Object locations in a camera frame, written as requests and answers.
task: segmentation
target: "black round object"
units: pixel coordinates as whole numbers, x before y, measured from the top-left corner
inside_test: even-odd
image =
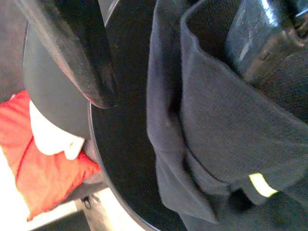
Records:
[[[146,230],[185,231],[159,197],[155,153],[146,132],[146,81],[155,0],[120,0],[106,30],[119,79],[121,103],[90,107],[90,132],[109,186]]]

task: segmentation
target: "white cloth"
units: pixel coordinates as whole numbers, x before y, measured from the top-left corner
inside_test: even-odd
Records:
[[[75,159],[84,144],[83,137],[75,136],[46,119],[32,101],[29,104],[31,129],[40,152],[53,155],[64,151],[68,160]]]

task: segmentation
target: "yellow reflective tape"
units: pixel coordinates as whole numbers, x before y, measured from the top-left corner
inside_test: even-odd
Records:
[[[267,184],[261,173],[251,174],[249,175],[249,178],[257,192],[264,197],[271,197],[273,194],[278,192]]]

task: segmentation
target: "red pillow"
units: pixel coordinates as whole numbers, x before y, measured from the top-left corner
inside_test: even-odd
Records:
[[[67,160],[64,152],[44,155],[30,127],[30,97],[26,90],[0,104],[0,146],[15,176],[18,191],[30,210],[28,220],[54,208],[100,167],[81,152]]]

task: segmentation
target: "navy blue cloth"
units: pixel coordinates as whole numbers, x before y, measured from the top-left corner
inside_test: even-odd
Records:
[[[308,126],[224,63],[239,0],[158,0],[147,128],[164,205],[189,231],[308,230]],[[279,192],[260,195],[262,173]]]

